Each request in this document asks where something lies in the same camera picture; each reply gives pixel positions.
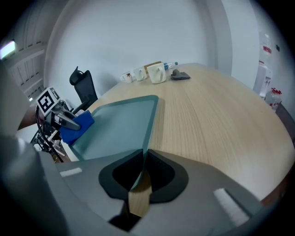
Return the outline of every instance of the wooden table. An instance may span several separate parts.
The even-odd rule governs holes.
[[[191,79],[172,81],[167,76],[161,84],[152,84],[149,79],[119,83],[89,110],[157,95],[150,148],[210,164],[258,199],[265,198],[295,160],[292,141],[280,119],[257,94],[232,77],[199,64],[180,65],[178,69]]]

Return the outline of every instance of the robotic arm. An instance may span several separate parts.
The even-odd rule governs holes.
[[[37,98],[37,105],[44,115],[43,132],[45,135],[51,135],[61,127],[80,130],[80,124],[73,121],[76,116],[68,110],[65,101],[60,99],[54,88],[44,90]]]

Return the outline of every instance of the blue cloth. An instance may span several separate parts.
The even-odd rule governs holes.
[[[59,130],[62,140],[68,145],[72,145],[94,123],[90,111],[86,111],[80,116],[73,118],[73,121],[81,125],[80,130],[71,130],[65,127],[61,127]]]

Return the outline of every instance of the black office chair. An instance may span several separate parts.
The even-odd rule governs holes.
[[[72,109],[71,112],[76,114],[79,110],[86,111],[88,107],[90,107],[97,100],[90,71],[85,71],[85,73],[83,73],[78,70],[77,66],[70,76],[70,84],[75,87],[75,90],[82,102],[81,105]]]

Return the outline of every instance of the light fixture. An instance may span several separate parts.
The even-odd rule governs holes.
[[[1,48],[0,59],[3,59],[5,56],[13,52],[14,50],[15,50],[15,42],[11,41],[8,44],[6,44],[3,48]]]

